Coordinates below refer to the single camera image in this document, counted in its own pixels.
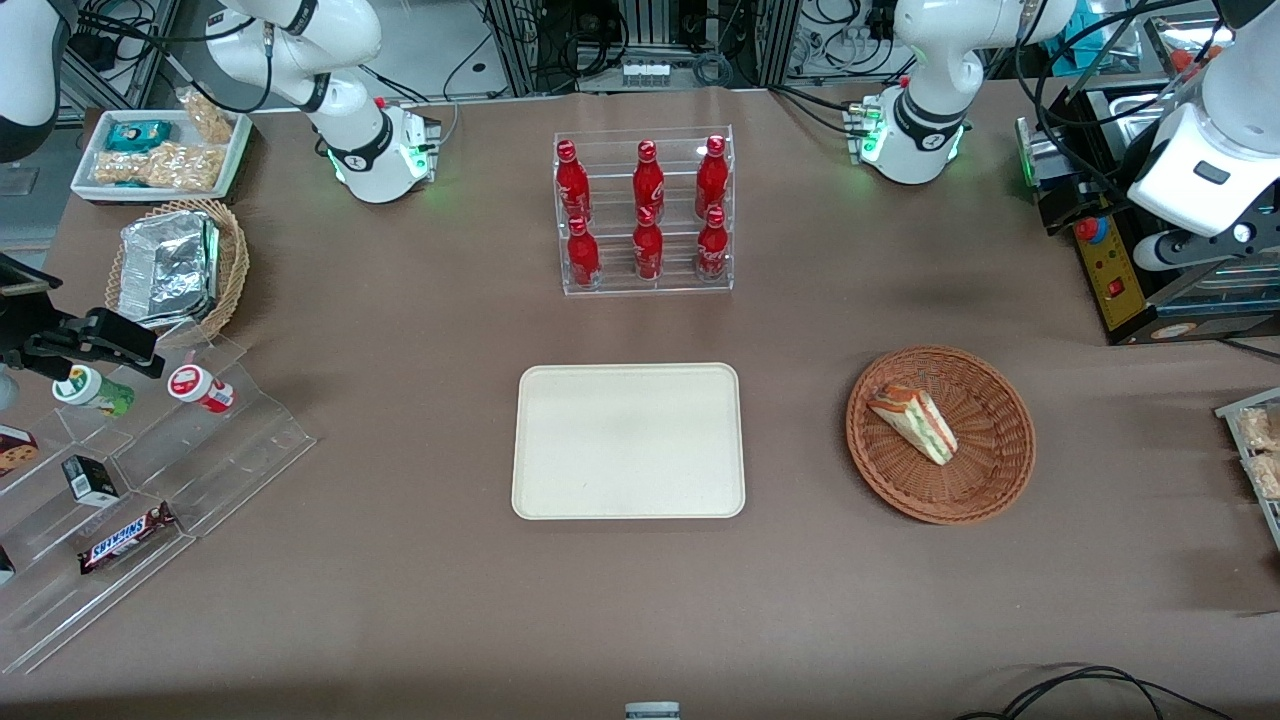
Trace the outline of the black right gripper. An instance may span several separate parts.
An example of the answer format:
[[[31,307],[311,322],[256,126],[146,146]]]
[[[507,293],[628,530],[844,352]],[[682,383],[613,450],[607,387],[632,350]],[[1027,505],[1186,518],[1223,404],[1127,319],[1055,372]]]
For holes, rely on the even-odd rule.
[[[50,380],[67,380],[78,364],[108,363],[156,379],[165,360],[155,354],[157,336],[108,307],[84,315],[84,340],[78,316],[54,307],[49,292],[63,281],[1,256],[3,363]]]

